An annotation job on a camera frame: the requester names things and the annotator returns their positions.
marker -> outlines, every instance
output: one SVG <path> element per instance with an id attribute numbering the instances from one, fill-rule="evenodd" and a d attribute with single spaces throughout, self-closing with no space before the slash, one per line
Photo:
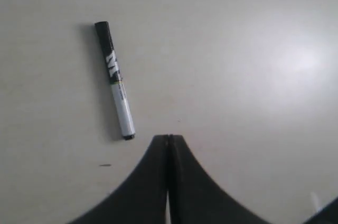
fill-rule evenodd
<path id="1" fill-rule="evenodd" d="M 122 83 L 120 69 L 117 64 L 109 24 L 108 22 L 97 22 L 95 23 L 95 29 L 107 65 L 109 83 L 115 101 L 122 136 L 125 140 L 133 139 L 135 137 L 134 123 L 130 113 L 125 88 Z"/>

black object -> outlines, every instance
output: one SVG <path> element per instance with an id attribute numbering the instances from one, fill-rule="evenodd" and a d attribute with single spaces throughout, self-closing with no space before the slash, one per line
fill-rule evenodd
<path id="1" fill-rule="evenodd" d="M 71 224 L 268 224 L 227 195 L 180 135 L 155 136 L 139 165 L 105 201 Z M 304 224 L 338 224 L 338 199 Z"/>

white table surface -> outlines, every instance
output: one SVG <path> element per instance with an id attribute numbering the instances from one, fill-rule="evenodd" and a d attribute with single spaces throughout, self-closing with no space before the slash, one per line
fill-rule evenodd
<path id="1" fill-rule="evenodd" d="M 96 21 L 111 26 L 130 142 Z M 0 0 L 0 22 L 1 223 L 70 221 L 166 133 L 273 223 L 338 196 L 338 0 Z"/>

